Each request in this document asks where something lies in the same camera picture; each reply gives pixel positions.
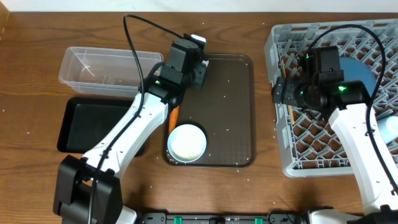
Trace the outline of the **large blue bowl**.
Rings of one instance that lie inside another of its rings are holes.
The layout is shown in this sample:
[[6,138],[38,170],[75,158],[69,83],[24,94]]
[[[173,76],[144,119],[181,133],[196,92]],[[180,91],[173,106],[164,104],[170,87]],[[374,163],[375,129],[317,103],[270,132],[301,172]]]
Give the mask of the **large blue bowl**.
[[371,96],[376,86],[376,79],[370,68],[351,57],[340,57],[340,68],[344,72],[344,81],[361,81]]

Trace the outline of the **blue-inside white cup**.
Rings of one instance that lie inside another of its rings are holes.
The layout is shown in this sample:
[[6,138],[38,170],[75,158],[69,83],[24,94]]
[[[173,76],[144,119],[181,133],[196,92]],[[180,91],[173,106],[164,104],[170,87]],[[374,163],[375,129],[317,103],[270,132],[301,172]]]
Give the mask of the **blue-inside white cup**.
[[398,118],[390,116],[377,121],[379,132],[383,141],[388,144],[394,141],[398,135]]

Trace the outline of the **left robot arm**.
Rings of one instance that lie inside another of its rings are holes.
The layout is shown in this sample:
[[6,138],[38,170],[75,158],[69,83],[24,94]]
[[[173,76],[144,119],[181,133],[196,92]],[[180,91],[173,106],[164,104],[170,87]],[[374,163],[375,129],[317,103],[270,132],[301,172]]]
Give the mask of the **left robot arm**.
[[181,104],[186,89],[203,86],[206,39],[187,35],[172,42],[166,62],[155,64],[114,128],[80,158],[67,155],[57,174],[54,214],[63,223],[137,223],[123,204],[121,180],[147,138]]

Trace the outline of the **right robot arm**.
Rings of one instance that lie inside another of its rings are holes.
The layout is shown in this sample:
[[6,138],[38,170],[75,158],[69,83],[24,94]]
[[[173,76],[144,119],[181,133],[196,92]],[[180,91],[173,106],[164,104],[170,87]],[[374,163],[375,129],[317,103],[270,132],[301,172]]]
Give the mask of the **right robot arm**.
[[347,80],[337,47],[309,50],[300,78],[278,77],[273,102],[315,110],[335,132],[358,183],[364,215],[325,207],[306,211],[296,223],[397,223],[397,166],[377,126],[361,80]]

